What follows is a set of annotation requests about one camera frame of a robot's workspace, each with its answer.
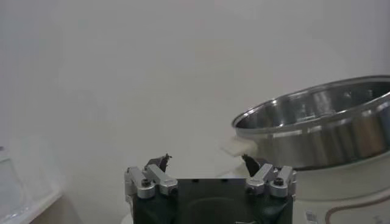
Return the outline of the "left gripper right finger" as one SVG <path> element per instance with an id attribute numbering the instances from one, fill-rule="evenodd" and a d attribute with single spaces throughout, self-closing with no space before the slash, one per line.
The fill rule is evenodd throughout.
<path id="1" fill-rule="evenodd" d="M 296 171 L 290 166 L 281 168 L 269 163 L 260 163 L 251 156 L 241 156 L 249 172 L 246 178 L 246 189 L 254 195 L 267 192 L 275 198 L 286 198 L 296 195 Z"/>

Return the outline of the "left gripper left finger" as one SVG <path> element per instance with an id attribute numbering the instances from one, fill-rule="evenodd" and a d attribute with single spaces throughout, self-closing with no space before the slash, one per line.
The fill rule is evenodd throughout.
<path id="1" fill-rule="evenodd" d="M 155 196 L 157 189 L 165 196 L 172 195 L 179 188 L 177 179 L 166 174 L 169 154 L 150 159 L 140 169 L 133 166 L 124 172 L 125 196 L 137 196 L 140 199 L 150 199 Z"/>

